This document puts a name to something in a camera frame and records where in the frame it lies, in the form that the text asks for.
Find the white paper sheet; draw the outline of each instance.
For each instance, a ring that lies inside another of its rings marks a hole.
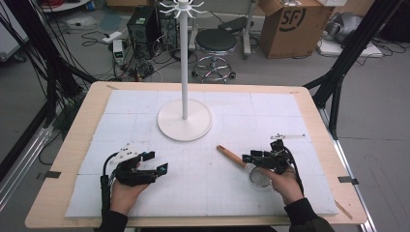
[[[168,162],[168,173],[138,198],[130,216],[269,216],[285,215],[280,195],[272,188],[257,188],[245,170],[217,151],[222,145],[241,156],[250,150],[270,151],[271,135],[305,134],[286,139],[284,145],[298,164],[306,197],[317,214],[337,214],[323,169],[292,95],[192,92],[213,112],[211,130],[187,143],[161,133],[157,115],[180,92],[113,91],[88,153],[82,163],[66,217],[101,215],[100,176],[108,156],[127,143],[138,153],[155,151],[156,157],[141,163],[155,169]],[[108,166],[107,172],[115,166]]]

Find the wooden stick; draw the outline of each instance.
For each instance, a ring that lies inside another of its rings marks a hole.
[[[238,156],[236,156],[235,154],[233,154],[231,151],[227,150],[226,148],[218,145],[217,149],[218,151],[222,152],[226,157],[228,157],[230,160],[240,165],[242,168],[245,168],[247,166],[247,164],[242,162],[242,160]]]

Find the white pole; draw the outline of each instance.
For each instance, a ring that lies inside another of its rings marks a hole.
[[[180,15],[182,119],[188,119],[188,14]]]

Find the person's arm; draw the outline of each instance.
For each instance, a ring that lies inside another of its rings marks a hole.
[[[101,232],[124,232],[128,213],[139,194],[149,185],[129,187],[114,181],[112,185],[111,205],[109,211],[102,216]]]
[[[286,205],[284,210],[290,219],[290,232],[334,232],[329,222],[319,217],[311,208],[296,182],[295,171],[291,167],[281,175],[269,169],[262,169],[262,172],[272,180],[274,190],[283,198]]]

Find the white stand base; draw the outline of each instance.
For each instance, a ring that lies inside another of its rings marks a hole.
[[[195,100],[188,100],[188,119],[183,119],[182,100],[166,104],[158,114],[158,126],[168,137],[177,141],[193,141],[204,136],[212,127],[209,108]]]

